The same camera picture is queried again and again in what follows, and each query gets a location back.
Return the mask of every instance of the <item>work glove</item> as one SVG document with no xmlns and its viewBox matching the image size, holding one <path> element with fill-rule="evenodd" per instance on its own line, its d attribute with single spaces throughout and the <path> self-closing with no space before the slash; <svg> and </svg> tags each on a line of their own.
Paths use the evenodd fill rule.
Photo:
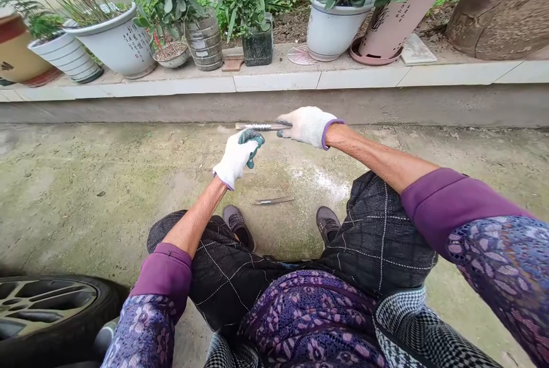
<svg viewBox="0 0 549 368">
<path fill-rule="evenodd" d="M 328 150 L 326 146 L 328 127 L 333 123 L 345 123 L 331 113 L 323 112 L 315 106 L 306 106 L 291 113 L 280 115 L 276 121 L 292 124 L 291 129 L 279 130 L 276 133 L 278 137 L 294 139 L 325 151 Z"/>
<path fill-rule="evenodd" d="M 225 146 L 225 154 L 217 165 L 213 167 L 213 176 L 217 175 L 234 191 L 234 182 L 242 177 L 244 165 L 253 169 L 253 157 L 257 150 L 265 143 L 261 133 L 246 129 L 231 136 Z"/>
</svg>

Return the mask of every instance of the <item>purple cuff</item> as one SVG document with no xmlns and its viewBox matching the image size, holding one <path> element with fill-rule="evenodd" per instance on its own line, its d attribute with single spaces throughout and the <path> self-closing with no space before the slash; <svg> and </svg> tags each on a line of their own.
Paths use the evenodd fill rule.
<svg viewBox="0 0 549 368">
<path fill-rule="evenodd" d="M 130 296 L 162 295 L 171 299 L 177 319 L 183 314 L 189 295 L 192 258 L 169 243 L 159 243 L 143 265 Z"/>
<path fill-rule="evenodd" d="M 326 146 L 326 132 L 328 131 L 328 128 L 330 127 L 330 125 L 334 123 L 340 123 L 342 125 L 345 125 L 345 121 L 343 119 L 332 119 L 330 120 L 330 122 L 326 124 L 326 126 L 324 127 L 324 131 L 322 133 L 322 148 L 325 151 L 327 151 L 330 148 Z"/>
<path fill-rule="evenodd" d="M 447 260 L 449 235 L 469 222 L 507 215 L 534 218 L 487 184 L 449 168 L 437 169 L 416 180 L 404 190 L 401 199 L 408 217 L 427 243 Z"/>
</svg>

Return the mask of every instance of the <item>purple floral top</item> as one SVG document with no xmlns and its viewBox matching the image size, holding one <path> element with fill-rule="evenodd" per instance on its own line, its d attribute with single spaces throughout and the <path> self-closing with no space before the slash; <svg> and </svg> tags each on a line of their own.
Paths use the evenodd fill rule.
<svg viewBox="0 0 549 368">
<path fill-rule="evenodd" d="M 537 366 L 549 365 L 549 227 L 480 181 L 438 169 L 402 194 L 427 242 L 456 264 Z M 190 257 L 159 244 L 126 300 L 103 367 L 169 367 L 190 287 Z M 241 324 L 270 365 L 383 367 L 376 306 L 340 279 L 296 271 L 273 282 Z"/>
</svg>

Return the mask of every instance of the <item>metal tool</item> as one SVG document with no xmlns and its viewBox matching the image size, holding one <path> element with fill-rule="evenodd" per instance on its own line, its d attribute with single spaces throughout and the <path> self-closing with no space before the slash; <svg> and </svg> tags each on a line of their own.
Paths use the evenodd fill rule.
<svg viewBox="0 0 549 368">
<path fill-rule="evenodd" d="M 293 196 L 283 196 L 281 198 L 274 198 L 274 199 L 260 199 L 256 200 L 252 205 L 273 205 L 276 203 L 282 203 L 282 202 L 290 202 L 293 201 L 295 198 Z"/>
<path fill-rule="evenodd" d="M 265 122 L 265 123 L 252 123 L 252 122 L 242 122 L 237 123 L 235 126 L 236 130 L 244 130 L 244 129 L 253 129 L 258 132 L 269 132 L 270 130 L 284 130 L 284 129 L 290 129 L 292 127 L 291 124 L 283 124 L 283 123 L 271 123 L 271 122 Z"/>
</svg>

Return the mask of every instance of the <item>concrete ledge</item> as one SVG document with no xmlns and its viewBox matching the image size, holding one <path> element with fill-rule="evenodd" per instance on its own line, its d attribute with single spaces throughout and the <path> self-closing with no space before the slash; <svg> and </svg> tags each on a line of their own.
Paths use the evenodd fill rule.
<svg viewBox="0 0 549 368">
<path fill-rule="evenodd" d="M 178 70 L 158 67 L 135 81 L 106 69 L 87 85 L 63 76 L 46 86 L 0 86 L 0 102 L 59 101 L 88 98 L 165 96 L 192 93 L 278 92 L 281 90 L 370 89 L 401 86 L 452 86 L 549 83 L 549 61 L 481 61 L 454 50 L 437 52 L 438 62 L 407 66 L 402 61 L 375 67 L 348 54 L 333 62 L 300 66 L 288 60 L 292 43 L 276 45 L 273 63 L 224 73 L 198 70 L 190 61 Z"/>
<path fill-rule="evenodd" d="M 286 90 L 0 103 L 6 123 L 269 121 L 318 106 L 349 124 L 549 126 L 549 85 Z"/>
</svg>

